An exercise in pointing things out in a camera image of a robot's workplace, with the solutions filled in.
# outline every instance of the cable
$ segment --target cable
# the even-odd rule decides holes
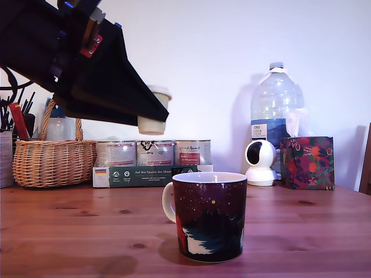
[[[33,84],[32,81],[28,81],[25,84],[19,85],[17,87],[17,89],[23,89],[23,88],[29,87],[29,85],[32,85],[32,84]],[[0,91],[10,91],[10,90],[13,90],[13,86],[11,86],[11,87],[0,87]]]
[[[18,82],[14,74],[8,69],[7,67],[1,67],[5,73],[8,75],[8,81],[10,85],[10,90],[12,90],[13,94],[10,97],[9,101],[7,100],[0,100],[0,107],[8,106],[9,104],[13,103],[17,96],[17,88],[18,88]]]

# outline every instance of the chair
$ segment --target chair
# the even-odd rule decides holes
[[[369,129],[369,136],[367,139],[365,160],[363,161],[359,191],[364,194],[371,195],[371,124]]]

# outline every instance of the paper cup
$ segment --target paper cup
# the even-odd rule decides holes
[[[169,89],[157,85],[148,85],[148,88],[150,88],[157,99],[167,109],[169,101],[172,99]],[[138,116],[138,129],[140,134],[161,135],[165,131],[165,125],[165,122]]]

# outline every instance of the tin can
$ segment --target tin can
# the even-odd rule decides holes
[[[99,167],[136,166],[135,141],[98,141],[96,164]]]
[[[174,165],[173,141],[138,141],[138,166]]]
[[[211,140],[175,141],[176,165],[210,165]]]

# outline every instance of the plastic water bottle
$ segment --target plastic water bottle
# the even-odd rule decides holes
[[[279,149],[286,132],[286,114],[292,109],[304,107],[304,98],[297,86],[286,74],[282,62],[269,66],[270,72],[256,88],[251,100],[252,140],[268,140]]]

